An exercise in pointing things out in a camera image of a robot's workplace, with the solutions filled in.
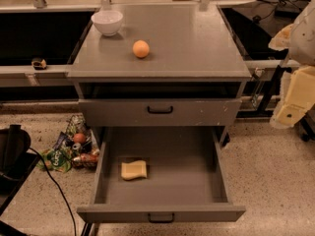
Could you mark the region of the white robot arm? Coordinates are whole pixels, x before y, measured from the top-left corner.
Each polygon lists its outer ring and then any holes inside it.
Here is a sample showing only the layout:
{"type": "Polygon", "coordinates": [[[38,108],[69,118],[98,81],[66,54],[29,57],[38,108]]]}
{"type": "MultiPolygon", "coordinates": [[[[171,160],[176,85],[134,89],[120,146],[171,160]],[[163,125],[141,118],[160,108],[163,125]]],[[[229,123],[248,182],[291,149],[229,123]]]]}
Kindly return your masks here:
{"type": "Polygon", "coordinates": [[[281,29],[269,42],[274,50],[288,50],[284,62],[300,67],[281,78],[281,100],[270,124],[274,128],[293,127],[315,105],[315,1],[312,0],[294,22],[281,29]]]}

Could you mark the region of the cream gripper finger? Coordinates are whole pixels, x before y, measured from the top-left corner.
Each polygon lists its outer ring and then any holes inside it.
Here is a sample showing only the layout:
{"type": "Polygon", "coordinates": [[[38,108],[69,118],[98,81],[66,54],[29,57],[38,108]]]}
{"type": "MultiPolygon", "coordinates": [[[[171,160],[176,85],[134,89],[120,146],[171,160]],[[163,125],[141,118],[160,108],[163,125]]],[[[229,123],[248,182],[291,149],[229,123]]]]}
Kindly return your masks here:
{"type": "Polygon", "coordinates": [[[290,42],[290,33],[292,30],[293,24],[290,24],[283,29],[281,29],[269,42],[268,47],[276,50],[283,51],[289,48],[290,42]]]}
{"type": "Polygon", "coordinates": [[[315,67],[302,66],[293,73],[284,72],[280,97],[270,124],[277,129],[291,128],[315,105],[315,67]]]}

